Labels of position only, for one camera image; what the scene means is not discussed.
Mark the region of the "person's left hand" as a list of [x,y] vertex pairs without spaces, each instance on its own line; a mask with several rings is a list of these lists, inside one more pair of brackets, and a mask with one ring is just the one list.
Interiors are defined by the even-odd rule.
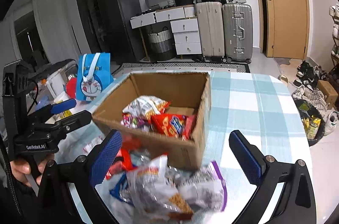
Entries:
[[[36,183],[40,185],[42,175],[45,169],[45,166],[49,160],[53,160],[55,158],[54,154],[49,154],[45,156],[45,158],[39,163],[38,169],[41,175],[36,179]],[[10,162],[11,170],[13,176],[21,183],[25,184],[28,187],[31,187],[30,182],[27,180],[26,175],[30,175],[31,166],[24,159],[13,160]]]

